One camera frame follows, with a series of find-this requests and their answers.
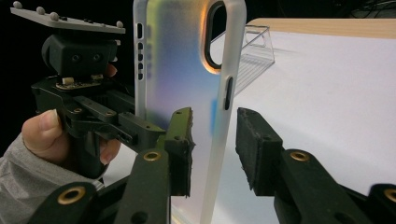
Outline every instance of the brass insert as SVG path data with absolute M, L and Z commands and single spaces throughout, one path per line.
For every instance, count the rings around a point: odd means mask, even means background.
M 65 190 L 58 197 L 59 204 L 70 204 L 80 200 L 85 194 L 85 188 L 82 186 L 73 187 Z
M 308 154 L 301 152 L 301 151 L 293 151 L 290 153 L 290 156 L 297 161 L 308 161 L 309 160 Z
M 396 189 L 385 189 L 384 194 L 389 200 L 396 203 Z
M 158 152 L 148 152 L 143 157 L 146 161 L 157 161 L 161 157 L 161 154 Z

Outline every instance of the gray sleeve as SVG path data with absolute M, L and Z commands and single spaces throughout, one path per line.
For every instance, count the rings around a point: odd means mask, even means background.
M 0 158 L 0 224 L 26 223 L 54 190 L 71 182 L 103 184 L 41 160 L 23 144 L 21 134 Z

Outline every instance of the finger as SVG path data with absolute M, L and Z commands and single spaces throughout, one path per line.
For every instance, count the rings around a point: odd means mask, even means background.
M 37 157 L 54 163 L 63 162 L 66 158 L 67 137 L 56 110 L 48 110 L 26 120 L 21 133 L 23 143 Z
M 100 161 L 102 164 L 109 164 L 119 153 L 121 142 L 117 139 L 102 140 Z
M 105 75 L 108 77 L 114 77 L 116 74 L 117 74 L 117 68 L 113 64 L 108 63 L 105 71 Z

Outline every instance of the phone case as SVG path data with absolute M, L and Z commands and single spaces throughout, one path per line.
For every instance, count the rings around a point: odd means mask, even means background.
M 225 6 L 221 65 L 210 57 L 211 22 Z M 191 196 L 172 197 L 175 223 L 210 223 L 246 25 L 244 0 L 134 1 L 136 115 L 166 129 L 172 113 L 193 111 Z

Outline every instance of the clear acrylic stand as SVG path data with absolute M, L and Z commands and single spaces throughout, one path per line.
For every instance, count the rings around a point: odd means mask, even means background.
M 222 49 L 218 43 L 224 41 L 224 33 L 212 41 L 211 56 L 221 62 Z M 274 50 L 268 26 L 246 25 L 244 43 L 241 50 L 238 76 L 234 95 L 236 96 L 252 81 L 275 63 Z

